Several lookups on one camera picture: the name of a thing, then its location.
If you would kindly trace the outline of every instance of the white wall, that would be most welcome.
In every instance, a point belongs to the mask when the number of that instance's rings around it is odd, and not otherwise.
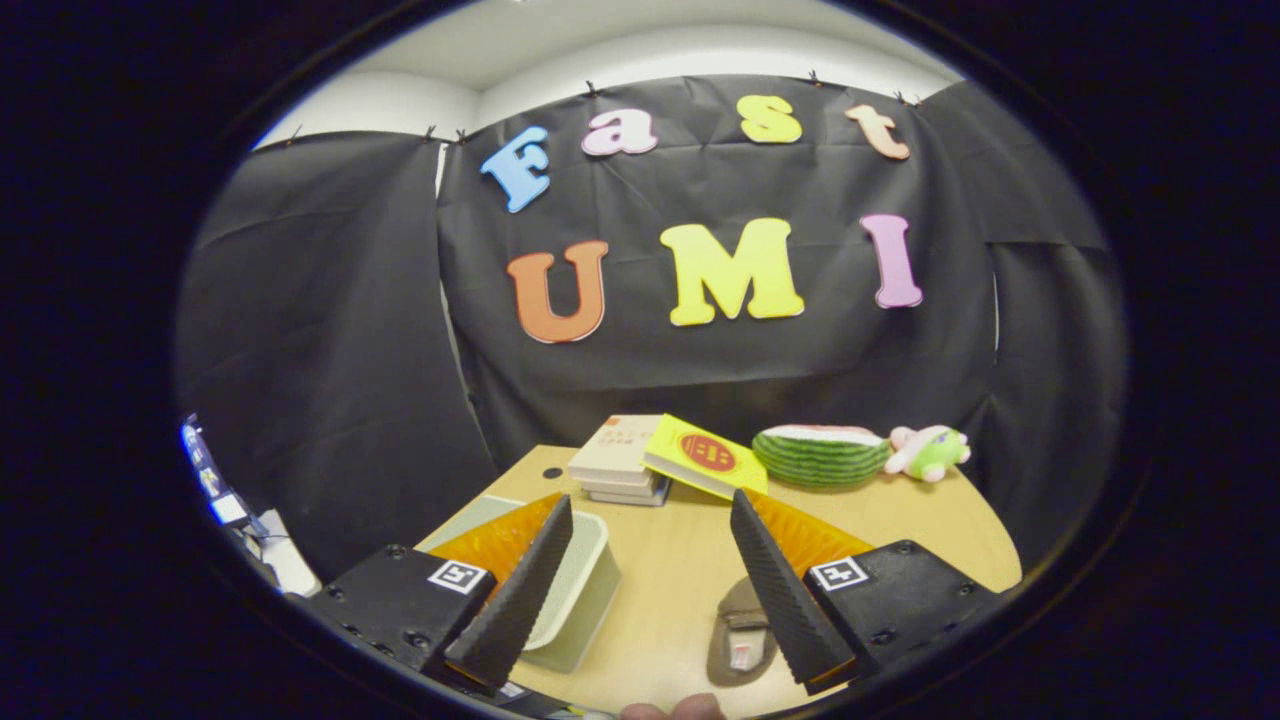
[[[344,73],[308,95],[257,146],[293,136],[351,129],[374,129],[456,137],[454,129],[475,129],[480,95],[467,87],[403,72]]]
[[[951,78],[867,46],[808,32],[750,26],[668,28],[602,42],[511,77],[480,95],[474,126],[586,92],[675,76],[765,74],[818,79],[922,99]]]
[[[699,74],[769,74],[828,82],[892,96],[928,97],[952,77],[861,45],[808,32],[751,26],[694,26],[632,35],[529,68],[474,90],[407,72],[335,77],[284,117],[259,146],[321,132],[374,129],[438,137],[480,129],[506,117],[586,91],[645,79]]]

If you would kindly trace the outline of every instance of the yellow book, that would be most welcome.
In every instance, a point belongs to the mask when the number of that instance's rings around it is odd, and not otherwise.
[[[733,500],[750,488],[769,495],[768,471],[750,448],[663,415],[644,448],[644,466],[675,480]]]

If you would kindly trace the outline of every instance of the letter i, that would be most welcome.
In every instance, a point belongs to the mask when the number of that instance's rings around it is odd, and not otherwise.
[[[911,259],[906,256],[906,218],[867,215],[858,222],[872,233],[876,259],[881,266],[881,288],[876,304],[881,307],[914,307],[924,301],[924,292],[911,278]]]

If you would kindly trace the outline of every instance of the white book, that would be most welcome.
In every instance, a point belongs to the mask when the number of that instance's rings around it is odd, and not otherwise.
[[[644,468],[644,482],[626,480],[589,480],[586,478],[573,478],[586,492],[603,492],[605,495],[630,495],[632,497],[653,497],[662,486],[663,477],[654,470]]]
[[[671,492],[671,478],[662,478],[658,491],[649,497],[635,495],[618,495],[612,492],[589,492],[588,497],[596,502],[617,502],[621,505],[645,505],[649,507],[662,507],[667,503],[667,493]]]
[[[631,484],[634,493],[652,495],[653,479],[641,460],[660,420],[662,415],[611,415],[568,461],[570,477],[579,482]]]

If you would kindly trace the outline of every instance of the white container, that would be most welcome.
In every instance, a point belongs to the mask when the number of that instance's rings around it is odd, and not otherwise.
[[[439,547],[462,533],[525,505],[483,495],[451,519],[433,539]],[[622,571],[609,552],[609,528],[598,515],[573,512],[573,537],[547,591],[534,629],[521,653],[557,673],[577,670],[586,648],[604,623]]]

